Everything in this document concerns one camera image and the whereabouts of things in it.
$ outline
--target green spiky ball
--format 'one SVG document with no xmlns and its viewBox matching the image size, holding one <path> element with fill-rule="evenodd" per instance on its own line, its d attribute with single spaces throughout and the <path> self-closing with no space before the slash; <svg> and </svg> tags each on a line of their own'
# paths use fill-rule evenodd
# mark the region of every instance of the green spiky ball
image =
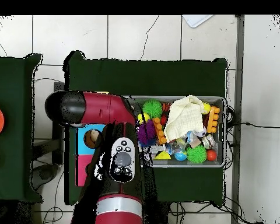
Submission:
<svg viewBox="0 0 280 224">
<path fill-rule="evenodd" d="M 194 149 L 187 148 L 187 159 L 193 163 L 202 163 L 207 159 L 207 150 L 202 146 L 198 145 Z"/>
<path fill-rule="evenodd" d="M 143 105 L 143 112 L 147 113 L 151 118 L 161 117 L 162 104 L 157 100 L 148 100 Z"/>
</svg>

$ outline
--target gray plastic bin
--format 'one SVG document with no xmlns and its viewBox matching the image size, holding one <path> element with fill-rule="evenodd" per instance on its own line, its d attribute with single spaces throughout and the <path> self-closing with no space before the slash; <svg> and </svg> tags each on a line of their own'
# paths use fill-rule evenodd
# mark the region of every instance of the gray plastic bin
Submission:
<svg viewBox="0 0 280 224">
<path fill-rule="evenodd" d="M 150 99 L 156 99 L 160 102 L 174 102 L 182 99 L 184 96 L 125 96 L 129 103 L 134 107 L 134 114 L 137 116 L 141 113 L 143 104 Z M 217 159 L 214 162 L 205 161 L 203 164 L 193 164 L 188 160 L 179 162 L 171 157 L 170 160 L 153 160 L 154 167 L 222 167 L 225 164 L 226 153 L 226 100 L 216 96 L 197 96 L 203 102 L 219 107 L 219 120 L 217 131 L 213 134 L 215 142 L 218 144 Z"/>
</svg>

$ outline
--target dark green cloth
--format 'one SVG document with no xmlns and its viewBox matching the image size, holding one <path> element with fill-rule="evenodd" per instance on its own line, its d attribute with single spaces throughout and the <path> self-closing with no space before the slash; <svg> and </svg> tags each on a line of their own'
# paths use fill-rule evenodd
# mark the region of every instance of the dark green cloth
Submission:
<svg viewBox="0 0 280 224">
<path fill-rule="evenodd" d="M 32 162 L 32 79 L 40 54 L 0 58 L 0 200 L 40 202 L 30 185 Z"/>
<path fill-rule="evenodd" d="M 225 96 L 225 59 L 215 61 L 86 60 L 72 52 L 65 60 L 66 86 L 136 96 Z M 75 186 L 75 130 L 69 130 L 69 202 L 78 200 Z M 223 202 L 223 168 L 155 168 L 159 201 Z"/>
</svg>

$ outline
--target yellow cloth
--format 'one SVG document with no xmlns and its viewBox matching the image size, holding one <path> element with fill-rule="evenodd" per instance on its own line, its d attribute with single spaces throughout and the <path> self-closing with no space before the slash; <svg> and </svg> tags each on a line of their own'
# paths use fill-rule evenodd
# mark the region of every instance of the yellow cloth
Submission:
<svg viewBox="0 0 280 224">
<path fill-rule="evenodd" d="M 196 96 L 176 100 L 170 107 L 164 129 L 167 142 L 182 137 L 188 131 L 203 131 L 202 113 L 205 113 L 203 102 Z"/>
</svg>

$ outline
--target yellow toy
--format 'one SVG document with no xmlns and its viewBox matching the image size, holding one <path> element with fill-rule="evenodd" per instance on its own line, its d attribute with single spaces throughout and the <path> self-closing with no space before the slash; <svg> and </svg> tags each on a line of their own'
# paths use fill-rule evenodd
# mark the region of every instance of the yellow toy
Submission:
<svg viewBox="0 0 280 224">
<path fill-rule="evenodd" d="M 143 113 L 143 114 L 144 114 L 145 122 L 147 122 L 148 120 L 151 119 L 150 116 L 147 113 Z M 138 119 L 139 124 L 143 123 L 143 119 L 142 119 L 142 114 L 141 113 L 138 114 L 137 119 Z"/>
<path fill-rule="evenodd" d="M 160 152 L 154 160 L 169 160 L 171 159 L 170 155 L 166 151 Z"/>
<path fill-rule="evenodd" d="M 204 105 L 204 110 L 206 111 L 206 113 L 203 113 L 203 114 L 206 115 L 211 110 L 211 105 L 206 102 L 203 102 L 203 105 Z"/>
<path fill-rule="evenodd" d="M 220 108 L 218 107 L 211 107 L 211 110 L 209 112 L 209 118 L 208 118 L 208 128 L 207 133 L 215 133 L 218 125 L 217 120 L 219 119 Z"/>
</svg>

